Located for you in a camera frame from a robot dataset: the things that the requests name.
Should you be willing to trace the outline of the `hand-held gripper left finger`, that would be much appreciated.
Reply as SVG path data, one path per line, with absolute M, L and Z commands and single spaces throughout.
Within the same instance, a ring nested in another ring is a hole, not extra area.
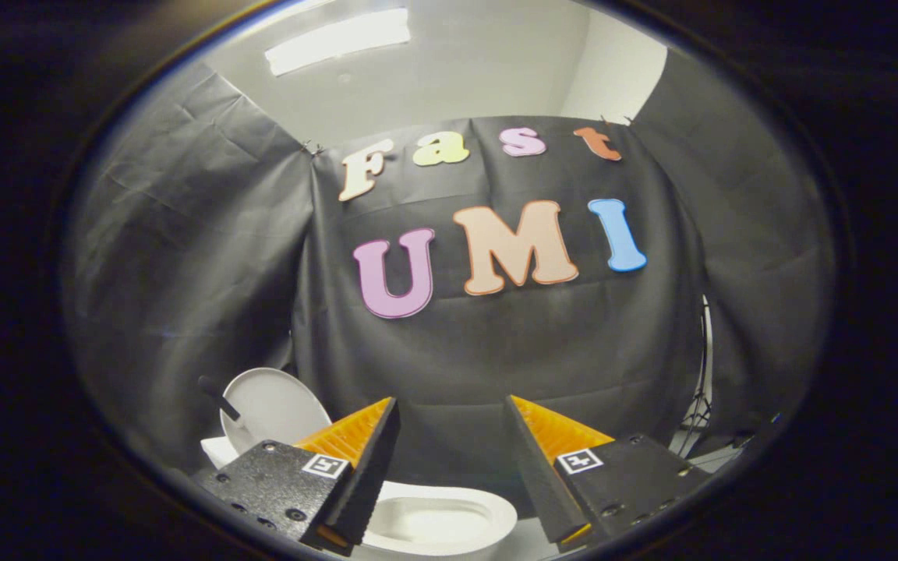
M 362 543 L 401 427 L 386 397 L 303 438 L 261 440 L 196 483 L 229 510 L 306 546 Z

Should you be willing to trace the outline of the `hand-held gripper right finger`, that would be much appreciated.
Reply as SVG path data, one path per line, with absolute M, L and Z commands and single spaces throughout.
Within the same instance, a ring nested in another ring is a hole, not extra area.
M 648 436 L 607 436 L 516 395 L 505 399 L 505 427 L 534 514 L 558 546 L 619 540 L 712 478 Z

